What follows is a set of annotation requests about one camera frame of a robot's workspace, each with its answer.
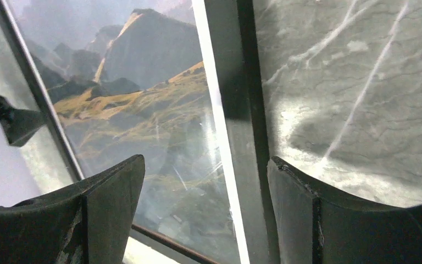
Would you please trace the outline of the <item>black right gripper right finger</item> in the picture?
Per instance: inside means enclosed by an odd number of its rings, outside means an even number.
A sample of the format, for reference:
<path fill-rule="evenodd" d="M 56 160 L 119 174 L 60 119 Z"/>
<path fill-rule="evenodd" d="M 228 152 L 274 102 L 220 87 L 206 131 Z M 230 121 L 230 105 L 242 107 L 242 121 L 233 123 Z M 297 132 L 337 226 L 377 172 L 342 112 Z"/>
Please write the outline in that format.
<path fill-rule="evenodd" d="M 422 263 L 422 205 L 363 199 L 276 156 L 268 182 L 282 263 Z"/>

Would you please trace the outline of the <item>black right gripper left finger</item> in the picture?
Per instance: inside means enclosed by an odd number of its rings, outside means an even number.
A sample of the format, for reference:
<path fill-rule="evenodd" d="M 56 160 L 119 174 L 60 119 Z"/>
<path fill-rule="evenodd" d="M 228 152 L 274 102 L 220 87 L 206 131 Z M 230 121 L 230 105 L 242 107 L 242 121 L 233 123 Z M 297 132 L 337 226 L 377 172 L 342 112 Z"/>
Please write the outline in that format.
<path fill-rule="evenodd" d="M 134 155 L 56 191 L 0 206 L 0 263 L 122 263 L 145 177 Z"/>

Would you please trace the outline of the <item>light wooden picture frame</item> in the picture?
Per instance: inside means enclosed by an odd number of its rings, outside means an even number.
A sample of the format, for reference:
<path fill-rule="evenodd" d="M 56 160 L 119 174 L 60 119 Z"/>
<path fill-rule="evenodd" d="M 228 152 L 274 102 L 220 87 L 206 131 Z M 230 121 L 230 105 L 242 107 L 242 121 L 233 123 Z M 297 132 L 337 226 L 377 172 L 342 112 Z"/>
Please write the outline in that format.
<path fill-rule="evenodd" d="M 278 263 L 277 244 L 270 240 L 271 207 L 265 178 L 268 147 L 265 136 L 257 133 L 258 123 L 252 121 L 264 115 L 252 2 L 203 3 L 222 132 L 234 172 L 249 263 Z M 40 112 L 46 122 L 16 149 L 42 193 L 101 172 L 83 176 L 7 1 L 0 1 L 0 95 L 13 106 Z M 156 236 L 136 232 L 132 222 L 122 263 L 208 262 Z"/>

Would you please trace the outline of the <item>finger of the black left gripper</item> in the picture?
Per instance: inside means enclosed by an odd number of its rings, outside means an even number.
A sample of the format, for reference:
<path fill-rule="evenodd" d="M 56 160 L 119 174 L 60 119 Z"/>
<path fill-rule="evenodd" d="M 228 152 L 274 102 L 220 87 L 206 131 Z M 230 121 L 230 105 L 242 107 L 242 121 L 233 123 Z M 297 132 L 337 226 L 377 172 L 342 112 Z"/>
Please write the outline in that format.
<path fill-rule="evenodd" d="M 17 109 L 0 96 L 0 125 L 10 146 L 24 146 L 45 124 L 40 112 Z"/>

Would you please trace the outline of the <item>landscape photo print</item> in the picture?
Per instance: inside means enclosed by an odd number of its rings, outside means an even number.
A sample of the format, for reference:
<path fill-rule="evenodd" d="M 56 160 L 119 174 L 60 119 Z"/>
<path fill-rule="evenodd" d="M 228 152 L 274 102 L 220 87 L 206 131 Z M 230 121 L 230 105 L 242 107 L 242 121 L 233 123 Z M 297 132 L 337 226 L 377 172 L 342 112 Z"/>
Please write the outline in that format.
<path fill-rule="evenodd" d="M 133 154 L 133 221 L 208 263 L 249 263 L 203 1 L 7 1 L 83 176 Z"/>

